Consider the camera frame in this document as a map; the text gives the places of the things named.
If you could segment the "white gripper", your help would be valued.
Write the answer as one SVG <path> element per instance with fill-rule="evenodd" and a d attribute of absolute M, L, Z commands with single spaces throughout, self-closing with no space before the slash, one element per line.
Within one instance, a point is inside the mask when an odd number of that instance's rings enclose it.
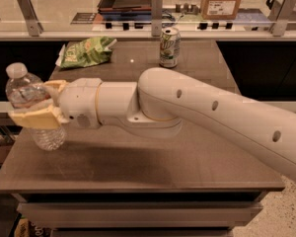
<path fill-rule="evenodd" d="M 35 105 L 8 113 L 18 126 L 35 129 L 57 129 L 64 116 L 79 128 L 99 128 L 96 111 L 97 91 L 102 84 L 98 78 L 81 78 L 68 84 L 66 80 L 43 83 L 54 104 Z"/>

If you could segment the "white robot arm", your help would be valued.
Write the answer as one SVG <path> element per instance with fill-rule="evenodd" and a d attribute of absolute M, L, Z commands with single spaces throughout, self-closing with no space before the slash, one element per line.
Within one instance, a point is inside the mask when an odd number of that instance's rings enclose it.
<path fill-rule="evenodd" d="M 183 120 L 209 129 L 296 182 L 296 114 L 208 85 L 182 73 L 150 68 L 135 82 L 80 78 L 43 82 L 21 63 L 7 68 L 13 122 L 55 132 L 118 126 L 144 137 L 179 133 Z"/>

